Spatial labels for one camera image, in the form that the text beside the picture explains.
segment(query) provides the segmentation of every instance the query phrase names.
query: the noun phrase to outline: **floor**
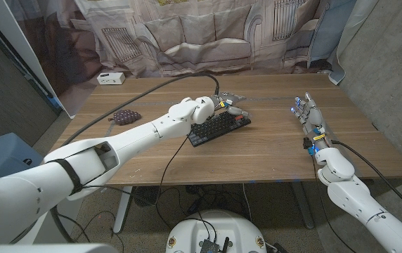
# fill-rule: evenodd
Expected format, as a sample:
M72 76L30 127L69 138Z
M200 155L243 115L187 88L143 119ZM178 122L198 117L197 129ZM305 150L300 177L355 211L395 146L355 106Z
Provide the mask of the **floor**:
M340 57L347 71L340 88L362 110L402 154L402 1L379 0L375 9L363 24ZM42 153L51 148L69 120L60 116L35 148ZM402 180L391 181L402 192ZM392 214L402 221L402 201L389 191L381 181L365 182L372 195ZM240 194L239 185L224 186ZM181 192L181 206L187 209L193 196ZM351 252L330 230L320 205L318 189L314 182L304 183L316 228L303 226L292 189L288 183L249 184L247 196L254 223L265 239L280 243L288 252ZM320 186L323 196L325 187ZM98 212L116 214L120 195L118 192L97 191L84 199L77 221L85 226ZM159 205L163 217L174 225L184 218L178 204L177 191L169 190ZM357 220L335 207L325 197L325 208L332 227L356 252L385 252ZM138 207L134 203L129 210L124 231L119 235L125 252L163 252L169 228L159 219L153 207ZM97 216L87 228L93 242L104 242L122 251L121 242L112 236L113 219L109 213ZM72 236L80 234L77 228Z
M62 113L34 148L45 155L69 123L70 119ZM170 226L175 226L184 219L186 216L181 208L186 211L197 199L196 196L188 194L184 186L175 188L181 194L181 207L177 190L168 190L162 195L158 204L160 213ZM219 185L217 188L242 195L240 184ZM247 184L245 189L253 223L261 230L267 242L271 244L277 242L288 252L324 252L316 229L309 230L304 227L289 183ZM124 252L164 252L170 228L159 218L155 207L139 207L134 201L131 202L126 226L119 234L122 242L112 235L113 214L117 213L120 197L119 192L107 189L98 190L84 198L77 221L85 227L95 217L86 230L90 241L108 243L119 252L122 252L122 242ZM247 215L247 211L234 203L234 200L228 198L226 201L226 208L243 216ZM200 209L209 209L209 206L204 203ZM78 242L87 242L80 234L81 230L74 227L72 237L78 238Z

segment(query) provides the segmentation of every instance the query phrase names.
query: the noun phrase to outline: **wooden table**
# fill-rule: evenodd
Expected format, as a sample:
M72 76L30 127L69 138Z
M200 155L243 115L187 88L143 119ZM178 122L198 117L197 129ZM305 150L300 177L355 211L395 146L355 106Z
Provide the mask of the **wooden table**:
M401 154L345 93L329 81L327 75L234 75L217 79L220 91L248 97L238 106L252 113L252 123L196 148L187 141L171 162L164 185L314 180L311 158L302 148L304 133L301 124L290 112L294 97L304 97L306 91L321 109L336 138L370 160L387 178L402 178ZM166 80L168 78L128 79L119 86L98 86L53 149L105 111ZM207 77L190 77L169 84L127 106L143 118L130 125L113 126L110 135L164 115L171 105L185 97L210 96L214 87L214 82ZM105 119L76 140L105 136L110 127L111 122ZM165 166L183 140L184 137L171 139L145 151L127 162L108 183L121 186L158 185ZM363 179L377 178L376 173L357 156L352 154L349 157L356 166L358 176ZM294 189L302 205L305 200L300 198L305 196L302 191L299 192L299 187L300 184Z

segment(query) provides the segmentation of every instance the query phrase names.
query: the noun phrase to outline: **cable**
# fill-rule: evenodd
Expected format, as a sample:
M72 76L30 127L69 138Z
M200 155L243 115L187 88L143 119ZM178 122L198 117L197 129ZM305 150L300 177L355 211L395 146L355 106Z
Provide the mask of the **cable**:
M170 84L170 83L172 83L172 82L176 82L176 81L178 81L178 80L181 80L181 79L184 79L184 78L187 78L187 77L209 77L209 78L213 79L213 80L215 81L215 84L216 84L216 86L215 86L215 95L218 95L219 89L220 89L220 85L219 85L219 83L218 83L218 80L217 80L214 76L212 76L211 74L206 74L206 73L185 74L185 75L183 75L183 76L176 77L176 78L170 79L170 80L168 80L168 81L166 81L166 82L163 82L163 83L161 83L161 84L158 84L157 86L155 86L155 87L153 87L153 88L151 88L151 89L149 89L149 90L143 92L142 94L140 94L140 95L138 95L138 96L136 96L136 97L134 97L134 98L132 98L132 99L130 99L130 100L128 100L128 101L126 101L126 102L120 104L120 105L118 105L117 107L115 107L115 108L109 110L109 111L106 112L105 114L103 114L103 115L101 115L100 117L94 119L92 122L88 123L87 125L83 126L80 130L76 131L73 135L71 135L71 136L61 145L61 147L63 147L64 145L67 145L68 143L70 143L71 141L73 141L74 138L76 138L78 135L80 135L83 131L86 131L89 127L93 126L93 125L96 124L97 122L101 121L102 119L104 119L105 117L111 115L112 113L118 111L119 109L123 108L124 106L126 106L126 105L128 105L128 104L134 102L135 100L137 100L137 99L139 99L139 98L142 98L142 97L148 95L149 93L151 93L151 92L153 92L153 91L155 91L155 90L157 90L157 89L159 89L159 88L162 88L163 86L165 86L165 85L167 85L167 84Z
M330 224L330 222L329 222L329 218L328 218L328 216L327 216L327 214L326 214L326 208L325 208L325 205L324 205L324 203L323 203L323 194L321 194L320 186L319 186L319 184L318 184L318 178L316 177L315 159L314 159L313 157L312 157L312 163L313 163L313 173L315 174L315 183L316 183L316 187L317 187L317 189L318 189L318 193L319 193L319 195L320 195L321 207L323 208L323 213L325 214L326 221L328 222L328 225L329 225L329 227L330 227L330 230L332 230L332 232L335 234L335 236L337 236L337 238L339 238L339 240L340 240L346 247L348 247L349 250L351 250L353 253L356 253L353 249L351 249L350 246L348 246L348 245L345 243L345 241L343 241L343 239L342 239L341 237L339 237L339 235L337 234L337 232L335 232L334 228L331 226L331 224Z
M201 219L202 223L203 223L204 226L206 227L206 230L207 230L207 239L208 239L208 241L210 241L210 232L209 232L209 229L207 228L206 221L204 221L204 220L202 219L200 211L198 211L198 215L200 216L200 219Z
M91 241L89 240L89 237L88 237L87 234L86 234L86 229L89 227L90 223L91 223L96 217L98 217L98 215L100 215L100 214L102 214L102 213L105 213L105 212L108 213L108 214L111 214L112 217L113 217L114 220L115 220L115 215L114 215L112 212L110 212L110 211L101 211L101 212L97 213L95 216L93 216L93 218L87 223L87 225L85 226L85 228L82 228L82 226L81 226L79 223L77 223L74 219L71 219L70 217L67 217L67 216L62 215L62 214L59 214L59 216L62 217L62 218L65 218L65 219L67 219L67 220L69 220L69 221L71 221L71 222L74 223L76 226L79 226L79 228L82 230L82 232L78 235L78 237L77 237L74 241L77 241L77 240L79 239L79 237L81 237L81 235L84 235L85 238L87 239L87 241L88 241L88 242L91 242ZM124 243L123 243L123 240L121 239L121 237L120 237L118 234L113 233L113 229L112 229L112 228L110 228L110 231L112 232L113 235L116 235L117 238L118 238L118 240L121 242L121 244L122 244L122 253L124 253Z
M84 230L83 230L83 231L87 230L87 228L89 227L90 223L91 223L96 217L98 217L98 215L100 215L100 214L102 214L102 213L108 213L108 214L112 215L113 219L115 220L115 215L114 215L112 212L110 212L110 211L101 211L101 212L95 214L92 219L90 219L90 221L89 221L89 222L87 223L87 225L84 227ZM77 241L77 240L81 237L81 235L83 235L83 233L80 233L80 234L76 237L75 240Z
M364 156L362 156L361 154L359 154L357 151L355 151L353 148L351 148L350 146L348 146L347 144L345 144L345 143L342 143L342 142L340 142L340 141L334 141L334 140L331 140L332 141L332 144L338 144L338 145L342 145L342 146L344 146L345 148L347 148L347 149L349 149L351 152L353 152L354 154L356 154L359 158L361 158L366 164L368 164L368 166L370 166L371 167L371 169L373 169L376 173L377 173L377 175L379 175L379 177L402 199L402 194L400 193L400 192L398 192L398 190L394 187L394 186L392 186L392 184L385 178L385 176L384 175L382 175L382 173L378 170L378 169L376 169L376 167L373 165L373 164L371 164L371 162L370 161L368 161L367 159L365 159L364 158Z
M65 215L63 215L63 214L59 214L59 217L62 217L62 218L64 218L64 219L67 219L67 220L71 221L72 223L74 223L76 226L78 226L78 227L82 230L82 233L83 233L84 236L86 237L87 241L88 241L88 242L91 242L90 239L89 239L89 237L87 236L86 232L85 232L84 229L82 228L82 226L81 226L79 223L77 223L74 219L71 219L70 217L65 216Z
M118 240L122 243L122 253L124 253L124 242L123 242L123 240L119 237L118 234L116 234L116 233L113 232L113 229L112 229L112 228L110 228L110 230L112 231L112 234L115 235L115 236L117 236Z
M166 167L165 167L165 169L164 169L164 173L162 174L162 178L160 179L159 193L158 193L158 196L157 196L157 199L156 199L156 202L155 202L154 205L156 205L156 204L157 204L157 201L159 201L159 197L160 197L160 195L161 195L161 193L160 193L160 188L162 187L162 182L164 181L165 172L167 172L168 166L170 166L171 161L173 161L174 157L176 157L176 155L179 153L179 151L181 150L181 148L182 148L182 146L184 145L184 143L186 143L186 141L187 141L187 139L188 139L188 136L189 136L191 133L192 133L192 131L190 131L190 133L188 133L186 139L182 142L182 144L179 146L178 150L174 153L173 157L172 157L172 158L170 159L170 161L167 163L167 165L166 165Z
M122 190L122 189L119 189L119 188L115 188L113 186L83 186L82 188L109 188L109 189L116 190L116 191L119 191L119 192L122 192L122 193L126 193L126 194L128 194L128 195L130 195L130 196L132 196L132 197L134 197L136 199L139 199L139 200L145 202L148 205L152 205L152 206L155 205L155 204L145 200L144 198L142 198L140 196L137 196L137 195L135 195L133 193L126 192L125 190Z
M160 179L160 184L159 184L159 192L157 195L157 199L156 202L154 203L154 206L156 206L156 211L157 214L159 215L159 217L161 218L161 220L165 223L165 225L167 225L167 227L169 227L170 229L173 229L166 221L165 219L162 217L162 215L159 212L159 207L157 206L157 203L159 202L160 199L160 189L162 188L162 182L164 181L164 176L165 176L165 172L167 172L168 166L171 164L171 161L173 161L174 157L176 157L176 155L179 153L179 151L181 150L182 146L184 145L184 143L187 141L188 136L190 135L190 133L187 135L186 139L182 142L182 144L179 146L178 150L174 153L173 157L170 159L170 161L168 162L168 164L165 167L164 173L162 174L162 178Z
M220 89L219 82L218 82L218 80L217 80L214 76L212 76L211 74L206 74L206 73L192 73L192 74L185 74L185 75L183 75L183 76L170 79L170 80L168 80L168 81L166 81L166 82L163 82L163 83L161 83L161 84L159 84L159 85L157 85L157 86L155 86L155 87L153 87L153 88L151 88L151 89L149 89L149 90L143 92L142 94L140 94L140 95L138 95L138 96L136 96L136 97L134 97L134 98L132 98L132 99L130 99L130 100L128 100L128 101L126 101L126 102L120 104L120 105L118 105L117 107L115 107L115 108L109 110L108 112L106 112L105 114L101 115L100 117L94 119L92 122L90 122L90 123L88 123L87 125L83 126L81 129L79 129L79 130L76 131L73 135L71 135L71 136L61 145L61 147L65 146L65 145L67 145L68 143L70 143L71 141L73 141L74 138L76 138L76 137L77 137L78 135L80 135L82 132L84 132L85 130L87 130L89 127L93 126L93 125L96 124L97 122L101 121L102 119L106 118L107 116L111 115L112 113L116 112L117 110L123 108L124 106L126 106L126 105L128 105L128 104L134 102L135 100L138 100L139 98L142 98L142 97L148 95L149 93L151 93L151 92L153 92L153 91L155 91L155 90L157 90L157 89L159 89L159 88L162 88L163 86L165 86L165 85L167 85L167 84L170 84L170 83L172 83L172 82L175 82L175 81L178 81L178 80L187 78L187 77L199 77L199 76L205 76L205 77L209 77L209 78L213 79L213 80L215 81L215 84L216 84L216 86L215 86L215 92L214 92L214 93L215 93L215 95L218 95L218 94L219 94L219 89ZM59 219L59 212L58 212L58 209L57 209L57 205L56 205L55 207L51 208L50 212L51 212L51 216L53 217L54 223L55 223L56 226L58 227L58 230L60 231L60 233L62 234L62 236L65 238L65 240L66 240L67 242L74 242L73 239L71 238L71 236L68 234L68 232L67 232L67 231L65 230L65 228L63 227L62 223L60 222L60 219Z
M251 222L252 222L252 217L251 217L251 208L249 207L248 198L246 197L246 192L245 192L245 184L244 184L244 183L242 183L242 185L243 185L243 195L245 196L246 205L248 205L249 221L251 221Z
M216 230L215 230L214 226L213 226L212 224L210 224L210 222L205 221L205 220L202 220L202 219L197 219L197 218L185 218L185 219L183 219L182 221L188 221L188 220L202 221L202 222L205 222L205 223L209 224L209 225L212 227L212 229L214 230L214 232L215 232L214 243L216 242Z
M159 215L160 219L165 223L165 225L167 225L167 227L171 230L173 229L170 224L168 224L168 222L165 221L164 217L162 217L162 215L159 212L159 207L157 205L156 206L156 211L157 211L157 215Z
M168 188L168 189L164 190L160 195L162 196L162 195L163 195L164 193L166 193L168 190L177 190L177 192L178 192L178 199L179 199L179 208L181 209L181 212L182 212L185 216L188 216L188 214L184 211L184 209L182 208L182 205L181 205L181 191L179 191L178 188L171 187L171 188Z

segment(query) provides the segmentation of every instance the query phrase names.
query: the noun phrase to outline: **robot finger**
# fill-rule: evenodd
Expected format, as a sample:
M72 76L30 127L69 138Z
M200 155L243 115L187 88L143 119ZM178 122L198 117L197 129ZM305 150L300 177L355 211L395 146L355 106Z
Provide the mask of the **robot finger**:
M306 120L305 120L305 117L304 117L305 115L302 114L302 111L299 112L299 111L296 110L295 108L291 108L290 111L294 114L294 116L295 116L296 118L299 119L299 122L301 122L301 124L306 123Z

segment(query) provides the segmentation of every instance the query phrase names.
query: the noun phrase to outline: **black keyboard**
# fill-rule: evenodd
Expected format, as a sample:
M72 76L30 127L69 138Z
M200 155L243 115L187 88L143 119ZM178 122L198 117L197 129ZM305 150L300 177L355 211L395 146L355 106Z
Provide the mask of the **black keyboard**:
M251 120L242 115L237 116L222 112L202 124L192 124L192 131L188 139L193 147L196 147L249 123L251 123Z

